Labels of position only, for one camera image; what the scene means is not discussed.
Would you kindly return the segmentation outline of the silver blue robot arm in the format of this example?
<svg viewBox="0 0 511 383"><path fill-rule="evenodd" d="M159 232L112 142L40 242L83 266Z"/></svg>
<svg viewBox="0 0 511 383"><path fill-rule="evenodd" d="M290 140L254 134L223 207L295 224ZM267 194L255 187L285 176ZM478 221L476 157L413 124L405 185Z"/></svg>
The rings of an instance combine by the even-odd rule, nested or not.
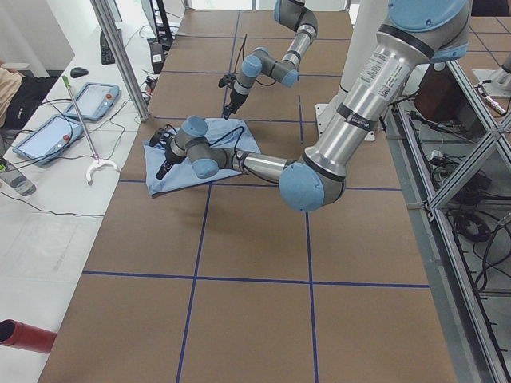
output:
<svg viewBox="0 0 511 383"><path fill-rule="evenodd" d="M231 169L278 184L285 203L309 212L338 200L345 189L346 166L379 117L394 101L419 65L463 57L468 47L469 1L364 1L356 30L375 32L367 42L365 64L353 85L340 90L327 109L331 117L318 141L297 160L216 148L207 140L208 126L189 117L176 132L157 132L165 158L156 173L189 160L195 175L207 179Z"/></svg>
<svg viewBox="0 0 511 383"><path fill-rule="evenodd" d="M219 80L219 87L230 89L229 102L222 111L225 120L247 100L259 76L264 75L289 88L299 79L299 65L318 35L317 18L304 1L278 1L273 16L276 22L294 33L294 38L281 58L273 57L265 47L257 47L243 59L238 73L226 74Z"/></svg>

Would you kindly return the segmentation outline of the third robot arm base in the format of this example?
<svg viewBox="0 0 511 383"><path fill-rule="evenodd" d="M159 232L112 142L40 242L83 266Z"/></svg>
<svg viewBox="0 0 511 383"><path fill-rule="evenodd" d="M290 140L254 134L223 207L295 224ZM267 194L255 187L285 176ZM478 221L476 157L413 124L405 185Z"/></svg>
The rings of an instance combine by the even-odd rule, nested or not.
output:
<svg viewBox="0 0 511 383"><path fill-rule="evenodd" d="M477 85L482 87L482 92L491 97L510 96L510 56L501 64L498 69L473 69L478 79Z"/></svg>

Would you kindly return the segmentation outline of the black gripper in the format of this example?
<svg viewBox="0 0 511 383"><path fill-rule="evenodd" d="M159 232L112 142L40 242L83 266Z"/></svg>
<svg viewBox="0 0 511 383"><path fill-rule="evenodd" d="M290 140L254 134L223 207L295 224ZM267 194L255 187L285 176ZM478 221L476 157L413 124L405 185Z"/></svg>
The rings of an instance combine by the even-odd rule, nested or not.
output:
<svg viewBox="0 0 511 383"><path fill-rule="evenodd" d="M236 89L232 89L230 95L230 104L224 106L223 118L228 120L232 114L236 114L240 106L247 100L250 89L244 89L239 92Z"/></svg>
<svg viewBox="0 0 511 383"><path fill-rule="evenodd" d="M181 164L186 158L186 151L177 143L167 143L164 146L165 162L160 166L155 177L162 180L166 174L172 169L174 164Z"/></svg>

